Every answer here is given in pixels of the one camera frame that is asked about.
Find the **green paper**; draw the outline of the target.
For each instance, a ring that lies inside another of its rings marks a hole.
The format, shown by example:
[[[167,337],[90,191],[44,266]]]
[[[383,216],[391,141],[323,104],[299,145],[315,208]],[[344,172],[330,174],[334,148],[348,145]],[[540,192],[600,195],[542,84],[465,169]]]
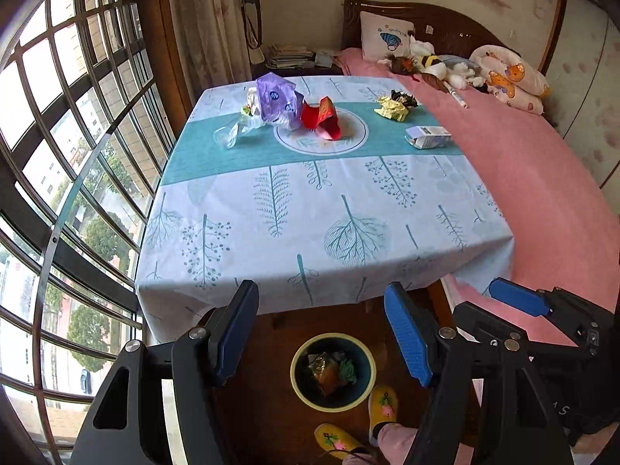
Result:
[[[344,358],[338,361],[338,379],[341,385],[355,384],[357,376],[351,359]]]

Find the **gold foil pouch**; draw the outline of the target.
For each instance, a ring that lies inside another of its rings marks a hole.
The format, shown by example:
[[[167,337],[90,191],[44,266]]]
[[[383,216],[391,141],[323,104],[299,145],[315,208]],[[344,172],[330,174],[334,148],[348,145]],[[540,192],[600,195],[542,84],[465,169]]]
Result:
[[[330,396],[341,384],[338,379],[338,360],[331,354],[309,355],[309,369],[324,397]]]

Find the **white lavender carton box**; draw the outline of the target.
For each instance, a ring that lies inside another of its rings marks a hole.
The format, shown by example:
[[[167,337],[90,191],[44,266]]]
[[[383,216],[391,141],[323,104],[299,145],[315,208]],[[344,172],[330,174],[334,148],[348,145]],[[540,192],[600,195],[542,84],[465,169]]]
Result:
[[[406,140],[414,148],[444,148],[452,143],[452,135],[443,126],[420,125],[406,130]]]

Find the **clear plastic wrapper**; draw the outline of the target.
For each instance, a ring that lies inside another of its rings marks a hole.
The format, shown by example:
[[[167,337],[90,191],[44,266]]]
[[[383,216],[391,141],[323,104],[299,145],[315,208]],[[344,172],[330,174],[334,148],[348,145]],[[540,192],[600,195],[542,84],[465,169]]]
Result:
[[[231,149],[241,136],[265,125],[261,101],[256,87],[247,89],[246,104],[224,126],[214,132],[214,142],[224,149]]]

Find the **red envelope packet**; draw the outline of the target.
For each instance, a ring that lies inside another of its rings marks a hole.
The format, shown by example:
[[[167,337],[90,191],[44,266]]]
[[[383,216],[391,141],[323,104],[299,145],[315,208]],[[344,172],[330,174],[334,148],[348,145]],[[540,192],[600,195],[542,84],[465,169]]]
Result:
[[[304,102],[301,107],[301,124],[314,130],[324,140],[338,141],[341,138],[338,112],[329,96],[320,99],[316,106]]]

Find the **purple plastic bag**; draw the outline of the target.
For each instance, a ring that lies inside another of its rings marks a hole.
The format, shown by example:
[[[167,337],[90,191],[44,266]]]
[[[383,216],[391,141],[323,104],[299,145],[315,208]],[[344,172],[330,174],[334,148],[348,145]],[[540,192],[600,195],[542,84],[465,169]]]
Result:
[[[265,123],[285,129],[301,126],[304,96],[292,81],[269,72],[257,79],[257,95]]]

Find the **yellow paper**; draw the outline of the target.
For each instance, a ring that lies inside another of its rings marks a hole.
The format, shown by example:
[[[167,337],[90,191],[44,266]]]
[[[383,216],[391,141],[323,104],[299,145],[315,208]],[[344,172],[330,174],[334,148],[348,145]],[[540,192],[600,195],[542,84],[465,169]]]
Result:
[[[391,99],[389,96],[380,96],[377,99],[379,104],[374,112],[387,120],[403,123],[408,118],[410,110],[400,101]]]

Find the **black gold wrapper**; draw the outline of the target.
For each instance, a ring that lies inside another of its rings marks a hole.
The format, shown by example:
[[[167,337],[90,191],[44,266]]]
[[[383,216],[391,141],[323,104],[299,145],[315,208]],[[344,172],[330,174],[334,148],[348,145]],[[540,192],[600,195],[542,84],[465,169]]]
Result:
[[[400,103],[403,107],[407,108],[408,111],[411,111],[418,106],[417,99],[407,93],[402,93],[397,90],[391,91],[391,100]]]

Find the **yellow rimmed trash bin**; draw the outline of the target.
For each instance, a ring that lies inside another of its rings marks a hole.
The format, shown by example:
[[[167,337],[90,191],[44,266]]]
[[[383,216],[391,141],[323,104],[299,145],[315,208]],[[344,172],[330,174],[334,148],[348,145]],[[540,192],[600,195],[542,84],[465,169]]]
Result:
[[[341,333],[307,340],[290,363],[297,397],[321,413],[345,413],[367,400],[376,381],[376,363],[362,341]]]

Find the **teal white leaf tablecloth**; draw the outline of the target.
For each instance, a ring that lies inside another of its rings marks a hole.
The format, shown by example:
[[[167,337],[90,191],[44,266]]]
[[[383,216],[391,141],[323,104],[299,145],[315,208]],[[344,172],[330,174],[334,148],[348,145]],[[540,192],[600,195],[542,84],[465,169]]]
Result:
[[[136,275],[158,341],[227,305],[247,279],[265,314],[345,305],[392,281],[411,290],[447,275],[482,292],[511,274],[513,233],[462,150],[410,142],[410,128],[441,122],[426,96],[397,123],[375,110],[397,88],[392,79],[310,77],[296,86],[334,101],[338,141],[266,125],[226,149],[214,134],[236,121],[248,85],[209,89],[195,106],[158,186]]]

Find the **window metal grille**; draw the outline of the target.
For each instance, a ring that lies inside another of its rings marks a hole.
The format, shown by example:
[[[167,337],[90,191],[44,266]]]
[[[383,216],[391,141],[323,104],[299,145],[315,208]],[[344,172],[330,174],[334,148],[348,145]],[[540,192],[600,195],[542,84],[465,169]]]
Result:
[[[136,277],[176,143],[138,0],[25,0],[1,33],[1,403],[66,464],[145,319]]]

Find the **stack of books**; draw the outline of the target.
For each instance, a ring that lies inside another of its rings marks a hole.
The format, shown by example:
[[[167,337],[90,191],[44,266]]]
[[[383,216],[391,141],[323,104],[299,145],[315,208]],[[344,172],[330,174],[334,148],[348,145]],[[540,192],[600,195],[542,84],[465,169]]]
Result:
[[[266,65],[271,69],[291,69],[314,66],[315,53],[305,46],[272,44],[266,53]]]

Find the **bee plush toy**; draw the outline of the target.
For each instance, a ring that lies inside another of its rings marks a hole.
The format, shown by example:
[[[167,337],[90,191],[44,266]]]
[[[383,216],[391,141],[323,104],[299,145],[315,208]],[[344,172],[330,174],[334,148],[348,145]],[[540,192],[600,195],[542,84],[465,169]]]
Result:
[[[447,77],[447,66],[436,55],[434,46],[430,42],[417,40],[413,35],[410,35],[409,40],[409,50],[414,65],[420,71],[433,74],[434,77],[443,81]]]

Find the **dark wooden headboard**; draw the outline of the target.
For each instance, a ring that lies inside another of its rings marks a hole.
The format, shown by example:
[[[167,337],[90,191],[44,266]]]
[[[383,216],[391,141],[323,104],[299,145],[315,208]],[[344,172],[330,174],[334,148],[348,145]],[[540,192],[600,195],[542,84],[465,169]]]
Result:
[[[428,41],[438,53],[469,58],[483,45],[508,48],[495,35],[474,19],[445,7],[418,2],[379,2],[344,0],[341,49],[362,47],[360,13],[408,21],[414,24],[415,38]]]

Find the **beige floral curtain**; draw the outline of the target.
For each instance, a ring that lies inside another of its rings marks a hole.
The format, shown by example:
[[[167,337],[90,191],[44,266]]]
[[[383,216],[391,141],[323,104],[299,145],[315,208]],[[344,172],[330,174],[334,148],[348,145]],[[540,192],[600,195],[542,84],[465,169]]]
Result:
[[[190,99],[252,77],[242,0],[169,0]]]

